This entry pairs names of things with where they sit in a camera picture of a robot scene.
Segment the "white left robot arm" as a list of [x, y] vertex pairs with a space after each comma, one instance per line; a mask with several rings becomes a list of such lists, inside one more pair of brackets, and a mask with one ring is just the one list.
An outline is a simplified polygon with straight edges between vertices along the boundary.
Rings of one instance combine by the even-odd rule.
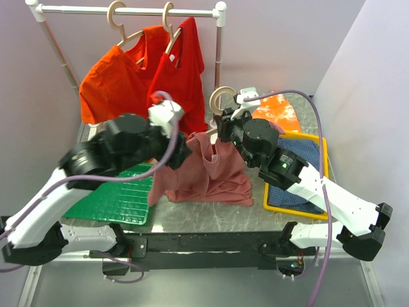
[[64, 253], [100, 251], [119, 257], [129, 248], [120, 225], [68, 226], [61, 218], [78, 201], [106, 182], [124, 182], [121, 173], [150, 159], [157, 161], [138, 180], [163, 166], [178, 167], [190, 153], [178, 130], [178, 111], [151, 112], [147, 118], [123, 114], [109, 120], [90, 140], [77, 143], [60, 160], [49, 180], [18, 213], [2, 218], [2, 248], [9, 264], [38, 266]]

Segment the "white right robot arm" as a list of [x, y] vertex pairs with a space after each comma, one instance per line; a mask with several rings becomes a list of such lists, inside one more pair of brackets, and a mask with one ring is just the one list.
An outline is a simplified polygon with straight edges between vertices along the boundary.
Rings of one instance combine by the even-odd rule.
[[258, 169], [268, 185], [299, 196], [324, 210], [327, 224], [288, 222], [280, 248], [287, 255], [311, 247], [336, 247], [350, 256], [371, 262], [385, 240], [393, 208], [374, 204], [329, 180], [304, 158], [279, 146], [279, 132], [264, 119], [231, 108], [215, 116], [218, 138], [232, 143], [248, 168]]

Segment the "green plastic tray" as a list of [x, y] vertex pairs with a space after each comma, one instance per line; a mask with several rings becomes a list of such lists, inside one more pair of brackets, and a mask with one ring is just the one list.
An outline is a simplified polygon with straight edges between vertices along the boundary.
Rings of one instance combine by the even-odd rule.
[[64, 217], [144, 225], [150, 211], [148, 194], [152, 183], [152, 177], [130, 182], [106, 182], [78, 201]]

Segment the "dusty pink t shirt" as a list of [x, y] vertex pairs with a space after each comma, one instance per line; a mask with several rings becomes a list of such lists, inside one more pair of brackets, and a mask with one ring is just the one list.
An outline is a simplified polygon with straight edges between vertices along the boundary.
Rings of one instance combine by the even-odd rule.
[[232, 143], [219, 139], [211, 143], [207, 133], [194, 132], [188, 137], [187, 146], [192, 153], [178, 169], [164, 166], [154, 173], [149, 206], [163, 195], [171, 202], [253, 205], [251, 180], [243, 172], [246, 164]]

